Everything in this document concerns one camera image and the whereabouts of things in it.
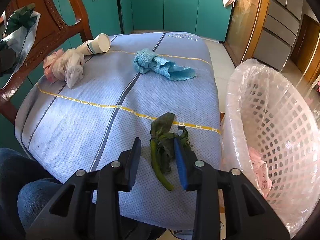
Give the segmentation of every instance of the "laundry basket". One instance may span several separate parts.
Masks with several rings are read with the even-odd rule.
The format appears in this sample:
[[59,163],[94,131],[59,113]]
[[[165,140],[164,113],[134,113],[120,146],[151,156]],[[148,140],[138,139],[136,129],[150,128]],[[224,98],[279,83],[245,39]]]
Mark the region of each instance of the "laundry basket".
[[273,183],[266,200],[293,237],[320,193],[319,130],[307,103],[284,76],[249,59],[229,80],[221,126],[221,168],[240,168],[259,188],[248,147],[261,152]]

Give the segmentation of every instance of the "teal cabinet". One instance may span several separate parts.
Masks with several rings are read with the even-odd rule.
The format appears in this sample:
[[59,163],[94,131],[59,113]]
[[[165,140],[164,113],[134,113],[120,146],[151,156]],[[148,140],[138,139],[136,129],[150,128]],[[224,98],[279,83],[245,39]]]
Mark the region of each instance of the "teal cabinet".
[[131,0],[135,30],[163,30],[164,0]]
[[[53,3],[58,11],[58,13],[60,14],[60,16],[62,17],[61,15],[61,10],[60,10],[60,5],[59,5],[59,0],[53,0]],[[62,43],[60,45],[59,48],[63,48],[64,51],[66,51],[67,49],[71,49],[71,44],[70,44],[70,41],[69,40],[66,40],[64,43]]]
[[[75,24],[76,17],[69,0],[59,0],[59,7],[60,15],[64,22],[69,26]],[[78,33],[77,35],[69,38],[69,43],[71,48],[77,48],[78,46],[80,46],[82,44],[80,34]]]
[[[82,0],[89,18],[93,38],[100,33],[107,35],[120,34],[120,22],[117,0]],[[59,0],[61,16],[68,25],[76,23],[75,14],[69,0]],[[71,47],[77,48],[82,44],[79,34],[69,39]]]
[[95,38],[101,33],[98,14],[98,0],[82,0],[82,2],[88,14],[92,36]]
[[199,0],[164,0],[164,30],[195,33]]
[[131,34],[133,31],[131,0],[120,0],[120,4],[124,34]]
[[[9,80],[11,75],[4,75],[0,78],[0,87],[2,88],[7,81]],[[24,98],[29,93],[32,88],[32,84],[28,79],[25,79],[23,84],[19,87],[18,91],[11,98],[11,103],[19,109],[22,104]],[[14,125],[10,123],[3,115],[0,114],[0,148],[6,147],[18,152],[23,153],[24,150],[20,146],[14,135]]]
[[96,0],[94,11],[100,25],[100,33],[121,34],[117,0]]
[[196,35],[224,41],[232,5],[225,8],[222,0],[199,0]]

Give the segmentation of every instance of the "pink tissue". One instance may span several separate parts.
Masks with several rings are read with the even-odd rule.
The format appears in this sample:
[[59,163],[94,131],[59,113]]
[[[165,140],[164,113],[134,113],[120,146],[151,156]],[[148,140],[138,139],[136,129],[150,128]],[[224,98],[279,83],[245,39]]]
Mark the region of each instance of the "pink tissue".
[[52,67],[59,57],[63,55],[63,49],[58,49],[47,56],[43,62],[44,75],[51,83],[56,82],[58,79],[52,73]]
[[258,152],[256,149],[252,147],[248,147],[248,150],[253,171],[258,177],[258,184],[263,193],[262,195],[264,197],[267,197],[272,186],[272,181],[271,179],[269,179],[268,176],[268,166],[262,160],[262,154],[260,152]]

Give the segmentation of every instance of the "leafy green vegetable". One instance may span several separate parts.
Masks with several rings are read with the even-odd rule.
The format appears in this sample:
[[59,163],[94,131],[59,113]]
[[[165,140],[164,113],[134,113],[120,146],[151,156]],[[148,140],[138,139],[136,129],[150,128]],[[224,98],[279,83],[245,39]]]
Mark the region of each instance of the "leafy green vegetable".
[[171,171],[170,162],[175,159],[173,140],[179,138],[185,149],[191,149],[188,139],[188,131],[184,126],[178,126],[178,130],[183,131],[179,136],[169,132],[174,114],[167,112],[161,115],[151,124],[151,164],[156,177],[167,190],[173,190],[173,185],[165,178],[164,174]]

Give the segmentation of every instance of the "yellow stripe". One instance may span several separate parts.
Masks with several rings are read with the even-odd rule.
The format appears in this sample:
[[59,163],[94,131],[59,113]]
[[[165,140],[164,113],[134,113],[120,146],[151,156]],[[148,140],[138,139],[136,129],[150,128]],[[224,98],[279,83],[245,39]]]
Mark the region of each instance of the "yellow stripe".
[[200,61],[205,62],[205,63],[209,64],[210,66],[212,66],[208,61],[205,61],[204,59],[196,58],[196,57],[180,57],[180,56],[170,56],[170,55],[166,55],[166,54],[158,54],[158,56],[178,57],[178,58],[191,59],[191,60],[200,60]]
[[[127,52],[127,51],[123,51],[123,50],[112,50],[112,51],[108,51],[105,54],[111,53],[111,52],[123,52],[123,53],[127,53],[127,54],[133,54],[136,55],[136,53],[133,52]],[[177,58],[184,58],[184,59],[190,59],[190,60],[200,60],[204,63],[209,64],[210,66],[212,66],[208,61],[205,61],[204,59],[201,58],[196,58],[196,57],[180,57],[180,56],[171,56],[171,55],[166,55],[166,54],[158,54],[158,56],[165,56],[165,57],[177,57]]]
[[[44,94],[47,94],[47,95],[57,96],[59,98],[63,98],[63,99],[66,99],[66,100],[74,101],[74,102],[85,104],[85,105],[91,105],[91,106],[95,106],[95,107],[119,108],[121,110],[124,110],[124,111],[130,112],[132,114],[135,114],[136,116],[141,117],[141,118],[147,118],[147,119],[151,119],[151,120],[157,119],[156,117],[153,117],[153,116],[148,116],[148,115],[145,115],[145,114],[139,114],[139,113],[135,112],[134,110],[132,110],[132,109],[130,109],[128,107],[125,107],[125,106],[120,106],[120,105],[100,105],[100,104],[93,103],[93,102],[87,102],[87,101],[83,101],[83,100],[79,100],[79,99],[75,99],[75,98],[69,98],[69,97],[66,97],[66,96],[62,96],[62,95],[58,95],[58,94],[54,94],[54,93],[51,93],[51,92],[44,91],[39,87],[38,83],[36,85],[37,85],[37,87],[38,87],[38,89],[39,89],[39,91],[41,93],[44,93]],[[172,124],[174,124],[174,125],[184,125],[184,126],[192,127],[192,128],[195,128],[195,129],[208,130],[208,131],[213,131],[213,132],[216,132],[218,134],[221,134],[218,129],[215,129],[215,128],[212,128],[212,127],[209,127],[209,126],[196,125],[196,124],[177,122],[177,121],[173,121]]]

